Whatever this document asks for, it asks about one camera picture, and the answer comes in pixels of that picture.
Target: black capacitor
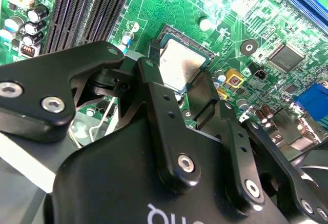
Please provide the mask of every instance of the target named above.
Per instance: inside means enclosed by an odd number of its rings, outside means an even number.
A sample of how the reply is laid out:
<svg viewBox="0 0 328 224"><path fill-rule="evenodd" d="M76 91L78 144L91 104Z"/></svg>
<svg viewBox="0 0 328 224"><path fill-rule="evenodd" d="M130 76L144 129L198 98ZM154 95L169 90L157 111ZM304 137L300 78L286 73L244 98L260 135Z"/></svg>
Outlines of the black capacitor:
<svg viewBox="0 0 328 224"><path fill-rule="evenodd" d="M31 35L35 35L39 33L43 28L45 28L47 25L45 20L42 20L38 23L33 23L33 22L27 22L24 25L25 32Z"/></svg>
<svg viewBox="0 0 328 224"><path fill-rule="evenodd" d="M35 35L31 34L24 34L22 37L22 41L25 43L25 45L32 46L36 43L40 42L41 39L43 39L44 34L42 32L39 32Z"/></svg>
<svg viewBox="0 0 328 224"><path fill-rule="evenodd" d="M27 17L33 23L37 23L48 16L49 9L43 4L38 4L37 6L27 10Z"/></svg>
<svg viewBox="0 0 328 224"><path fill-rule="evenodd" d="M265 117L261 110L255 111L255 115L263 124L267 123L268 119Z"/></svg>
<svg viewBox="0 0 328 224"><path fill-rule="evenodd" d="M262 105L261 110L268 119L271 119L274 116L274 113L270 109L269 105Z"/></svg>

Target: copper component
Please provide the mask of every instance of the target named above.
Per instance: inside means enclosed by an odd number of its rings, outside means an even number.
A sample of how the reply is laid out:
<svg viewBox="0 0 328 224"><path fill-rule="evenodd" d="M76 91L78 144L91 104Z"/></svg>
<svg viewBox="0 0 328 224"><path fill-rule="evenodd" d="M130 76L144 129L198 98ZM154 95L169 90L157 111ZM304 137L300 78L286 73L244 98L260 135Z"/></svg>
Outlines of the copper component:
<svg viewBox="0 0 328 224"><path fill-rule="evenodd" d="M272 110L270 109L269 105L262 105L261 110L266 118L271 119L274 115Z"/></svg>
<svg viewBox="0 0 328 224"><path fill-rule="evenodd" d="M266 116L263 114L261 110L255 111L255 115L263 124L268 121L268 119L266 118Z"/></svg>

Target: black metal bracket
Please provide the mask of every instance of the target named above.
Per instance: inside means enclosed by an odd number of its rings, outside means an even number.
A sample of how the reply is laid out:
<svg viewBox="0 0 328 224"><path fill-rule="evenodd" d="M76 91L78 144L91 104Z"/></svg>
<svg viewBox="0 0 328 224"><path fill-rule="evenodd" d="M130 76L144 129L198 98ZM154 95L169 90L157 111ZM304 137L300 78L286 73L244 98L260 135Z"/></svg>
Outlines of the black metal bracket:
<svg viewBox="0 0 328 224"><path fill-rule="evenodd" d="M201 168L195 152L188 146L192 140L181 115L174 92L163 85L158 64L145 57L137 62L138 94L122 114L124 127L146 108L154 139L159 175L172 191L183 193L196 186Z"/></svg>
<svg viewBox="0 0 328 224"><path fill-rule="evenodd" d="M0 83L15 83L23 92L15 98L0 96L0 131L44 143L63 139L75 110L103 97L84 99L90 76L102 68L119 68L123 60L115 46L96 42L1 66ZM43 109L46 97L61 99L64 110L51 113Z"/></svg>
<svg viewBox="0 0 328 224"><path fill-rule="evenodd" d="M301 223L314 220L317 223L328 223L328 209L312 192L297 170L288 162L283 153L271 141L265 130L256 123L247 120L242 126L246 129L257 154L257 169L263 187L270 187L275 182L278 207L290 223Z"/></svg>
<svg viewBox="0 0 328 224"><path fill-rule="evenodd" d="M192 117L200 131L220 138L225 149L227 194L234 206L248 215L262 210L264 195L247 132L233 107L220 100L207 73L200 73L187 89Z"/></svg>

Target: capacitor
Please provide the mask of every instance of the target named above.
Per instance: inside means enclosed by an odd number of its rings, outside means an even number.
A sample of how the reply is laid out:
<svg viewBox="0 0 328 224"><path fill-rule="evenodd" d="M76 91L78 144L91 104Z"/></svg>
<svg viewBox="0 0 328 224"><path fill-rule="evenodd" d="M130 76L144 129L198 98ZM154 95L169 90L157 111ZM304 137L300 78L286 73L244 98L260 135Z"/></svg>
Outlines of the capacitor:
<svg viewBox="0 0 328 224"><path fill-rule="evenodd" d="M220 84L217 82L216 77L213 77L212 78L212 81L213 81L213 84L214 84L215 89L218 89L220 87Z"/></svg>
<svg viewBox="0 0 328 224"><path fill-rule="evenodd" d="M36 43L40 42L41 39L43 39L43 33L39 32L35 35L31 35L31 34L24 34L22 37L22 41L28 45L28 46L32 46L35 45Z"/></svg>
<svg viewBox="0 0 328 224"><path fill-rule="evenodd" d="M265 124L268 121L268 119L265 117L265 115L261 110L255 111L255 115L263 124Z"/></svg>
<svg viewBox="0 0 328 224"><path fill-rule="evenodd" d="M5 26L10 31L17 32L23 25L24 20L18 15L13 15L12 17L5 19Z"/></svg>
<svg viewBox="0 0 328 224"><path fill-rule="evenodd" d="M129 46L134 39L134 34L132 32L125 32L122 37L122 44Z"/></svg>
<svg viewBox="0 0 328 224"><path fill-rule="evenodd" d="M47 25L45 20L42 20L38 23L33 23L33 22L27 22L24 25L25 31L28 34L35 35L39 31L41 31L43 28L45 28Z"/></svg>
<svg viewBox="0 0 328 224"><path fill-rule="evenodd" d="M248 105L246 99L241 98L236 102L236 105L238 106L238 108L242 111L246 111L250 108L250 106Z"/></svg>
<svg viewBox="0 0 328 224"><path fill-rule="evenodd" d="M199 27L201 31L206 32L213 27L212 22L207 17L203 17L199 20Z"/></svg>
<svg viewBox="0 0 328 224"><path fill-rule="evenodd" d="M43 4L38 4L37 6L27 10L27 17L33 23L37 23L48 16L49 9Z"/></svg>
<svg viewBox="0 0 328 224"><path fill-rule="evenodd" d="M225 80L227 79L226 75L224 74L224 71L222 69L218 69L214 72L214 75L217 79L217 82L219 84L225 82Z"/></svg>
<svg viewBox="0 0 328 224"><path fill-rule="evenodd" d="M3 28L0 30L0 37L6 41L12 41L17 37L17 32L13 32L8 30L7 28Z"/></svg>
<svg viewBox="0 0 328 224"><path fill-rule="evenodd" d="M274 115L272 110L270 109L269 105L262 105L261 110L266 118L271 119Z"/></svg>
<svg viewBox="0 0 328 224"><path fill-rule="evenodd" d="M264 126L265 126L266 128L269 128L269 127L271 127L271 123L270 123L270 122L267 122L266 124L264 124Z"/></svg>
<svg viewBox="0 0 328 224"><path fill-rule="evenodd" d="M121 45L119 45L119 46L117 46L119 49L120 49L120 51L125 55L126 53L127 53L127 51L128 51L128 48L127 48L127 46L126 45L123 45L123 44L121 44Z"/></svg>

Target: screw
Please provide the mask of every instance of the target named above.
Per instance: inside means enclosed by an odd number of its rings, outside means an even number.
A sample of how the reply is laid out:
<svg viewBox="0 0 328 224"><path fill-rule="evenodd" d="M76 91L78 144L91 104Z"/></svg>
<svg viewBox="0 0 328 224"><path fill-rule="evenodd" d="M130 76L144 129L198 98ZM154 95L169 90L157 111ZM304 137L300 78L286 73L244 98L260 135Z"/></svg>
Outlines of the screw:
<svg viewBox="0 0 328 224"><path fill-rule="evenodd" d="M195 169L194 162L186 155L179 155L178 164L187 173L191 173Z"/></svg>
<svg viewBox="0 0 328 224"><path fill-rule="evenodd" d="M229 110L232 109L232 106L230 105L230 103L225 103L225 106L226 106Z"/></svg>
<svg viewBox="0 0 328 224"><path fill-rule="evenodd" d="M258 189L257 185L252 182L250 179L245 181L245 185L249 193L253 196L258 198L260 196L260 190Z"/></svg>
<svg viewBox="0 0 328 224"><path fill-rule="evenodd" d="M313 214L313 209L312 209L311 205L309 205L309 203L307 201L305 201L304 199L301 199L301 202L302 202L303 208L310 214Z"/></svg>
<svg viewBox="0 0 328 224"><path fill-rule="evenodd" d="M45 97L41 102L42 108L51 113L60 113L65 109L65 103L58 97Z"/></svg>
<svg viewBox="0 0 328 224"><path fill-rule="evenodd" d="M146 60L146 64L148 64L150 67L153 67L154 66L154 64L150 60Z"/></svg>
<svg viewBox="0 0 328 224"><path fill-rule="evenodd" d="M321 215L321 217L324 219L324 220L328 220L328 216L327 214L320 208L317 208L319 214Z"/></svg>
<svg viewBox="0 0 328 224"><path fill-rule="evenodd" d="M253 128L258 129L258 125L256 123L252 123Z"/></svg>
<svg viewBox="0 0 328 224"><path fill-rule="evenodd" d="M0 83L0 96L1 97L19 97L23 93L23 89L19 84L14 82L1 82Z"/></svg>

